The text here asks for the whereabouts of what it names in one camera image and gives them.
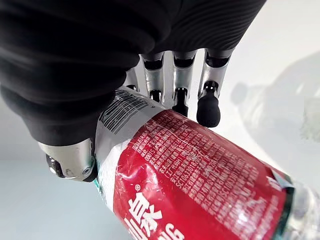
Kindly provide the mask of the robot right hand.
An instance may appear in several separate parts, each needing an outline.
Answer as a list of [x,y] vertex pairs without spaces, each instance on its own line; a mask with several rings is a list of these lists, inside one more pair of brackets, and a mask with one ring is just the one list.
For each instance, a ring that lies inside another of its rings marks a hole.
[[140,56],[229,56],[262,0],[3,0],[0,93],[60,178],[92,182],[98,118]]

